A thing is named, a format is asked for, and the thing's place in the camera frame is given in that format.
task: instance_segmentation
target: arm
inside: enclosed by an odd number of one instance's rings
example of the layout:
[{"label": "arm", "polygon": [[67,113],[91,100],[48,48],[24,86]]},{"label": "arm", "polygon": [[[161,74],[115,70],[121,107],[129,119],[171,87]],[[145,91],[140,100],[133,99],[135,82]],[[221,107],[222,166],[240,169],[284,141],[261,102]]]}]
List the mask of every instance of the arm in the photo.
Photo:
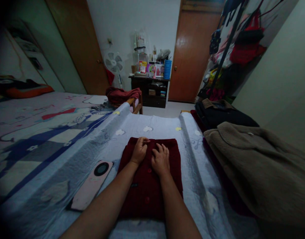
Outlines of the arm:
[{"label": "arm", "polygon": [[152,167],[159,176],[167,233],[169,238],[201,238],[200,232],[191,217],[170,174],[169,150],[157,144],[159,152],[153,149]]},{"label": "arm", "polygon": [[138,139],[130,162],[64,232],[61,239],[107,238],[123,206],[134,174],[146,155],[145,143],[149,142],[145,137]]}]

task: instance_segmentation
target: hand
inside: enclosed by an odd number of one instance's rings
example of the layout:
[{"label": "hand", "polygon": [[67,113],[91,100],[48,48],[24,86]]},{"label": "hand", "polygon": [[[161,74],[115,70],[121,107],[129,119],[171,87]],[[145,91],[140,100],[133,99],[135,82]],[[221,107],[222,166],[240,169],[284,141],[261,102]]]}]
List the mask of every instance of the hand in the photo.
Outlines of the hand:
[{"label": "hand", "polygon": [[169,165],[169,149],[166,148],[163,144],[156,144],[158,150],[153,149],[152,152],[152,168],[158,174],[159,177],[170,174],[170,165]]},{"label": "hand", "polygon": [[140,163],[144,160],[146,156],[147,143],[149,142],[150,140],[146,137],[138,138],[133,151],[132,158],[130,159],[131,162],[136,163],[138,166],[140,165]]}]

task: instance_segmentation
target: bedsheet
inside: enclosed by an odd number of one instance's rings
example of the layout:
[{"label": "bedsheet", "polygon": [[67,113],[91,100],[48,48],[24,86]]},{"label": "bedsheet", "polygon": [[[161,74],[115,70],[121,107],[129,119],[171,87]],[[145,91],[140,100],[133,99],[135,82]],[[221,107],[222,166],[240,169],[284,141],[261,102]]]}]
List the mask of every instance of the bedsheet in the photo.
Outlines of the bedsheet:
[{"label": "bedsheet", "polygon": [[[254,219],[230,207],[189,113],[179,118],[133,115],[124,103],[8,199],[0,210],[18,237],[58,238],[80,215],[65,207],[99,160],[114,166],[99,193],[114,179],[130,137],[175,138],[181,155],[183,198],[203,238],[257,238]],[[166,238],[163,222],[121,220],[110,238]]]},{"label": "bedsheet", "polygon": [[0,103],[0,202],[20,190],[114,109],[106,96],[52,92]]}]

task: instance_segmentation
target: wooden dresser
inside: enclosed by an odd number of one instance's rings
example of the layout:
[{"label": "wooden dresser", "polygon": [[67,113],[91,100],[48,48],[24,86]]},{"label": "wooden dresser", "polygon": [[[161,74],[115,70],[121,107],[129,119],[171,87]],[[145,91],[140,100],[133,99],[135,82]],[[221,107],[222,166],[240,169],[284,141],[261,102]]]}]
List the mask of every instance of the wooden dresser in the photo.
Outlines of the wooden dresser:
[{"label": "wooden dresser", "polygon": [[[170,80],[153,79],[130,76],[132,79],[132,89],[140,88],[143,94],[143,106],[166,108],[166,96],[168,91],[168,82]],[[165,86],[152,85],[153,81],[162,82]],[[149,90],[155,90],[156,95],[149,95]],[[160,91],[165,91],[165,97],[160,96]]]}]

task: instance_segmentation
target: pink phone case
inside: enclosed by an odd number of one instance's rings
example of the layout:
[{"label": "pink phone case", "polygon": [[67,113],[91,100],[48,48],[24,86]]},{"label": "pink phone case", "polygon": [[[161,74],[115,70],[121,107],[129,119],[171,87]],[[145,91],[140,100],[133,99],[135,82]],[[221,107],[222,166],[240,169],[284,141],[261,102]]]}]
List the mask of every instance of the pink phone case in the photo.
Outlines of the pink phone case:
[{"label": "pink phone case", "polygon": [[83,211],[87,208],[100,190],[113,164],[113,162],[106,161],[99,161],[96,164],[86,181],[73,197],[70,209]]}]

